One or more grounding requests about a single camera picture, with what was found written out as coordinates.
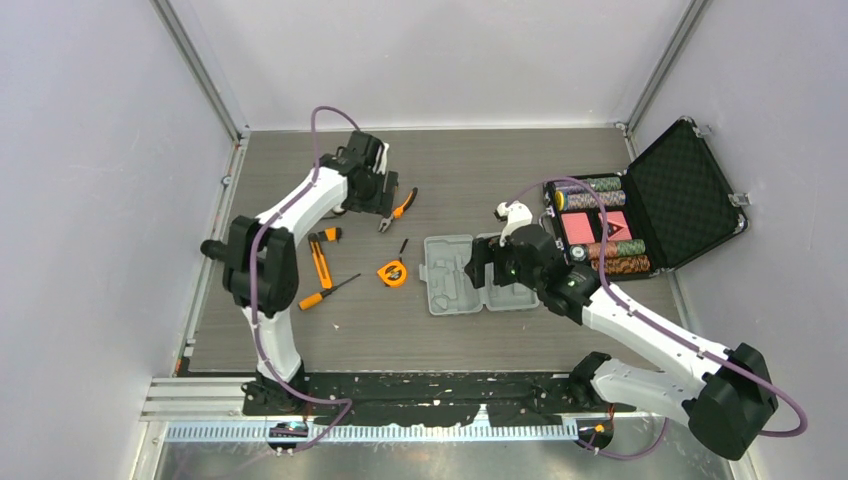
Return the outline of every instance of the black carrying case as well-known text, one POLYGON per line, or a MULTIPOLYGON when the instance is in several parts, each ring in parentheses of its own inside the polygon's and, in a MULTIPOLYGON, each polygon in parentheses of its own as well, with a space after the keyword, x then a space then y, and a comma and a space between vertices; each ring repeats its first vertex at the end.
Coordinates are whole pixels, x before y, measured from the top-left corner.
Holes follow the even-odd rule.
MULTIPOLYGON (((574 178, 618 176, 627 200, 622 207, 632 237, 645 241, 651 263, 644 273, 609 275, 612 280, 652 277, 674 271, 695 258, 739 235, 748 228, 748 218, 739 198, 704 141, 695 122, 683 117, 668 128, 623 172, 581 175, 574 178)), ((543 186, 547 214, 551 217, 557 245, 566 261, 569 244, 562 213, 555 206, 556 185, 543 186)), ((568 210, 588 213, 590 225, 600 242, 601 225, 597 208, 568 210)))

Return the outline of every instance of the robotic arm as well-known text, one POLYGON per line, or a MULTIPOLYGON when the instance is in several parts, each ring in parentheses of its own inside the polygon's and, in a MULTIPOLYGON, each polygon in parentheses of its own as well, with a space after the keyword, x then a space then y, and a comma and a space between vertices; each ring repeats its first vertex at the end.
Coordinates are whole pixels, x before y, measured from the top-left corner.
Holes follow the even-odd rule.
POLYGON ((493 263, 498 286, 519 282, 535 290, 553 313, 609 335, 660 367, 653 372, 628 366, 593 352, 569 376, 570 393, 584 407, 602 402, 624 403, 687 425, 707 448, 738 460, 777 409, 777 398, 704 354, 721 359, 770 381, 762 355, 741 344, 735 350, 701 338, 648 310, 618 286, 610 291, 629 312, 601 288, 598 273, 586 265, 567 265, 554 238, 520 203, 501 204, 496 216, 507 225, 499 236, 475 240, 465 267, 475 288, 485 282, 485 266, 493 263), (635 318, 641 312, 661 327, 686 338, 693 352, 635 318))
MULTIPOLYGON (((314 171, 310 171, 300 186, 277 205, 255 218, 235 218, 226 244, 206 240, 200 247, 207 257, 224 262, 224 289, 233 294, 236 305, 250 321, 251 243, 262 225, 284 205, 290 205, 262 239, 260 248, 266 253, 257 265, 258 335, 265 355, 286 382, 295 377, 302 363, 294 345, 290 312, 298 288, 296 247, 331 209, 336 214, 351 210, 376 213, 383 218, 391 215, 398 174, 387 171, 388 149, 389 144, 377 137, 354 131, 346 147, 339 147, 335 155, 321 157, 316 180, 313 181, 314 171)), ((258 362, 257 370, 273 381, 274 376, 264 362, 258 362)))

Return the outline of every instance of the screwdriver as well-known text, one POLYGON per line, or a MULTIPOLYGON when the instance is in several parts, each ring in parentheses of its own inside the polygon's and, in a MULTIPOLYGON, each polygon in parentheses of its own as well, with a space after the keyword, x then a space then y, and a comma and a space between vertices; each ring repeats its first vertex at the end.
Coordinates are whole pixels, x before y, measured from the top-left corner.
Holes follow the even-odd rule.
POLYGON ((335 291, 336 291, 339 287, 341 287, 341 286, 342 286, 342 285, 344 285, 345 283, 350 282, 351 280, 353 280, 354 278, 356 278, 356 277, 358 277, 358 276, 360 276, 360 275, 362 275, 362 274, 361 274, 361 273, 357 273, 356 275, 354 275, 354 276, 352 276, 352 277, 348 278, 347 280, 345 280, 344 282, 342 282, 342 283, 340 283, 340 284, 336 285, 335 287, 327 288, 327 289, 322 290, 322 291, 320 291, 320 292, 318 292, 318 293, 313 293, 312 295, 310 295, 310 296, 308 296, 308 297, 304 298, 303 300, 301 300, 301 301, 300 301, 300 303, 298 303, 298 304, 297 304, 297 306, 298 306, 298 307, 300 307, 300 309, 301 309, 301 310, 308 310, 308 309, 310 309, 310 308, 314 307, 315 305, 318 305, 319 303, 321 303, 321 300, 324 300, 324 298, 325 298, 325 297, 327 297, 327 296, 329 296, 331 293, 335 292, 335 291))

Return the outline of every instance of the gray wood-grain surface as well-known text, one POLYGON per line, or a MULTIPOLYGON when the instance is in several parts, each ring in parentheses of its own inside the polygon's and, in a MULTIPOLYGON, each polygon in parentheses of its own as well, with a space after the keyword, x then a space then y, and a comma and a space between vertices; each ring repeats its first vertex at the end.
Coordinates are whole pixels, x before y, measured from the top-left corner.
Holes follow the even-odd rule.
MULTIPOLYGON (((433 235, 496 232, 492 212, 525 186, 556 175, 620 170, 629 162, 615 129, 388 131, 389 167, 400 173, 398 195, 417 186, 412 208, 387 233, 376 215, 348 213, 319 222, 343 229, 324 251, 336 283, 362 276, 323 303, 292 309, 295 343, 308 371, 344 370, 570 370, 593 350, 650 366, 618 342, 549 313, 525 312, 433 317, 426 286, 418 280, 423 240, 433 235), (397 256, 410 279, 382 285, 377 269, 397 256)), ((322 152, 347 143, 347 133, 319 136, 322 152)), ((306 176, 312 162, 308 133, 258 132, 250 138, 231 218, 254 216, 276 204, 306 176)), ((523 198, 541 211, 539 188, 523 198)), ((309 246, 298 246, 300 290, 296 301, 320 290, 309 246)), ((191 369, 253 370, 256 354, 247 321, 214 272, 196 335, 191 369)), ((661 315, 678 315, 666 278, 624 282, 624 290, 661 315)))

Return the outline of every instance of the tape measure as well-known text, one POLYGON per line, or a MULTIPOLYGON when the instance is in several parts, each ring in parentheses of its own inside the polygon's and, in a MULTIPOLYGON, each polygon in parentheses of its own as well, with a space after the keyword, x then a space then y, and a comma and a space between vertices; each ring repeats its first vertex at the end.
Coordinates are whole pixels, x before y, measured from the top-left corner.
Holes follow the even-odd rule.
POLYGON ((403 245, 400 247, 400 253, 398 253, 398 259, 392 260, 391 262, 383 265, 377 270, 377 276, 380 277, 380 280, 386 284, 387 287, 397 288, 406 282, 407 271, 406 265, 403 264, 403 249, 406 248, 406 244, 409 242, 409 239, 403 241, 403 245))

